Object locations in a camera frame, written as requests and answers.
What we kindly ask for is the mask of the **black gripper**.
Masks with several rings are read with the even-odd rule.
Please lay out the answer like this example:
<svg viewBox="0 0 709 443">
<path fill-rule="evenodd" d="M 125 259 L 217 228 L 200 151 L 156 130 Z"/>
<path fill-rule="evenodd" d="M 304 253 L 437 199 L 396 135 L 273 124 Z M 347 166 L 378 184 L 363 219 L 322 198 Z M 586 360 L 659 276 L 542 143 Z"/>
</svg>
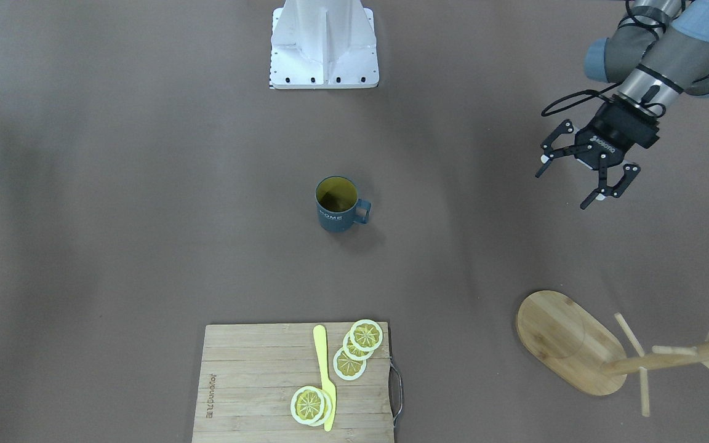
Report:
<svg viewBox="0 0 709 443">
<path fill-rule="evenodd" d="M 566 119 L 549 134 L 541 143 L 541 166 L 535 177 L 539 178 L 554 160 L 574 156 L 598 174 L 596 188 L 585 197 L 580 209 L 585 210 L 596 200 L 619 198 L 641 173 L 641 166 L 624 161 L 625 154 L 636 144 L 650 148 L 659 139 L 658 132 L 658 118 L 622 99 L 605 103 L 582 129 Z M 562 135 L 573 135 L 574 142 L 555 148 L 555 140 Z M 609 172 L 617 169 L 622 176 L 610 185 Z"/>
</svg>

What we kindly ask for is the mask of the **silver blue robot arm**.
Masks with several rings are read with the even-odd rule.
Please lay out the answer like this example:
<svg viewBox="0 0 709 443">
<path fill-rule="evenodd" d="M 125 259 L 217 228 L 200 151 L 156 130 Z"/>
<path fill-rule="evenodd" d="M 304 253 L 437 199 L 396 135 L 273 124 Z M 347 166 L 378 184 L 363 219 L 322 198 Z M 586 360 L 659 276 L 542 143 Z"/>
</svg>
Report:
<svg viewBox="0 0 709 443">
<path fill-rule="evenodd" d="M 626 1 L 613 36 L 594 42 L 583 70 L 607 83 L 603 90 L 567 96 L 572 106 L 598 98 L 602 106 L 588 124 L 561 122 L 541 143 L 543 174 L 552 162 L 571 156 L 598 174 L 596 187 L 580 204 L 619 198 L 641 171 L 625 155 L 650 148 L 659 119 L 680 95 L 709 97 L 709 1 Z"/>
</svg>

